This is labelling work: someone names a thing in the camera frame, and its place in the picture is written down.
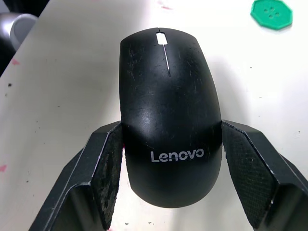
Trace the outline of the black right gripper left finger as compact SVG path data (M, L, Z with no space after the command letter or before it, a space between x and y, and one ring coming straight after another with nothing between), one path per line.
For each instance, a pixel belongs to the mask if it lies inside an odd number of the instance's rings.
M119 189L122 149L119 121L94 131L63 168L30 230L109 230Z

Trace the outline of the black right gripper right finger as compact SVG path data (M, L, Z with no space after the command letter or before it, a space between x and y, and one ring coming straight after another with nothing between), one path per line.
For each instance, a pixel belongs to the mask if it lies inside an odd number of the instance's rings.
M306 231L308 181L266 136L250 126L222 121L222 141L232 182L255 231Z

